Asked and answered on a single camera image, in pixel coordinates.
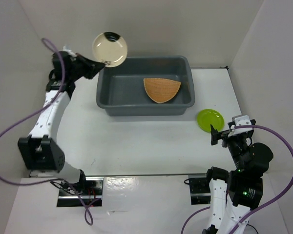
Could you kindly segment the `orange woven triangular basket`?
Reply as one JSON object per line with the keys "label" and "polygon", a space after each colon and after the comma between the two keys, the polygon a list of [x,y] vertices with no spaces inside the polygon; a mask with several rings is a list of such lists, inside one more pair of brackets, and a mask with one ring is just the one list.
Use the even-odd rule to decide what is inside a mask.
{"label": "orange woven triangular basket", "polygon": [[181,87],[181,82],[167,78],[144,78],[143,83],[148,97],[158,104],[173,99]]}

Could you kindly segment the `green round plate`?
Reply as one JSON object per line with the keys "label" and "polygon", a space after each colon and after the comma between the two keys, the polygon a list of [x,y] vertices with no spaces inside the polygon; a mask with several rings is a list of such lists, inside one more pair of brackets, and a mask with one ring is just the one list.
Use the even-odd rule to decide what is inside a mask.
{"label": "green round plate", "polygon": [[221,131],[224,127],[224,118],[216,110],[204,109],[197,115],[198,126],[205,132],[210,133],[211,125],[217,131]]}

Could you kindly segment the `cream plate with black mark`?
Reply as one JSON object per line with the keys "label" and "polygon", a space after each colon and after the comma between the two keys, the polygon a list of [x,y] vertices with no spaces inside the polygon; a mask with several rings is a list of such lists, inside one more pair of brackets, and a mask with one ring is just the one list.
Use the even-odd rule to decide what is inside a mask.
{"label": "cream plate with black mark", "polygon": [[117,33],[101,33],[92,42],[92,54],[95,61],[105,64],[105,67],[117,67],[127,58],[127,42]]}

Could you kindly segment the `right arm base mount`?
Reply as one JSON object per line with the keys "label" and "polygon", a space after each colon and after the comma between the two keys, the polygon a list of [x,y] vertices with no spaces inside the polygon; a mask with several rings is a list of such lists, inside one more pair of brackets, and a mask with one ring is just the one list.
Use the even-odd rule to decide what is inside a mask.
{"label": "right arm base mount", "polygon": [[189,175],[184,184],[189,186],[192,205],[210,204],[211,195],[206,174]]}

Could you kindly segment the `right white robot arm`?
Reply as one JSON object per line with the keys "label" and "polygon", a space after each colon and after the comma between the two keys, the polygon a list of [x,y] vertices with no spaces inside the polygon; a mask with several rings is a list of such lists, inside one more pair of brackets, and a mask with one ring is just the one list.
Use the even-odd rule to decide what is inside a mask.
{"label": "right white robot arm", "polygon": [[204,180],[210,191],[208,226],[204,234],[242,234],[249,219],[243,217],[259,206],[263,196],[263,173],[269,168],[273,153],[263,143],[252,143],[253,131],[230,136],[230,131],[211,128],[211,144],[222,140],[236,166],[235,170],[211,167]]}

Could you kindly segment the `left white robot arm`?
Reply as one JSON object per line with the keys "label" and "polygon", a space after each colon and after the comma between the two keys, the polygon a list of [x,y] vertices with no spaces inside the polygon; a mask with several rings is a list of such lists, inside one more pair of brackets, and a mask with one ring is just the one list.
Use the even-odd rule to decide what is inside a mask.
{"label": "left white robot arm", "polygon": [[91,183],[86,181],[83,170],[65,161],[65,154],[56,137],[75,90],[75,82],[82,77],[94,78],[105,65],[67,51],[54,53],[52,64],[43,111],[29,135],[19,138],[18,148],[28,170],[62,178],[70,183],[71,191],[82,195]]}

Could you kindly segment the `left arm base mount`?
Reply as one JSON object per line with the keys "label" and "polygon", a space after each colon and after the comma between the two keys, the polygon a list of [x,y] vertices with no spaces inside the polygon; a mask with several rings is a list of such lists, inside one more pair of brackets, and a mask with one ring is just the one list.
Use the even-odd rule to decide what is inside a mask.
{"label": "left arm base mount", "polygon": [[[57,207],[82,207],[76,193],[65,182],[50,182],[54,187],[59,189]],[[103,198],[103,177],[86,177],[85,187],[73,187],[78,192],[79,196],[90,207],[101,207]]]}

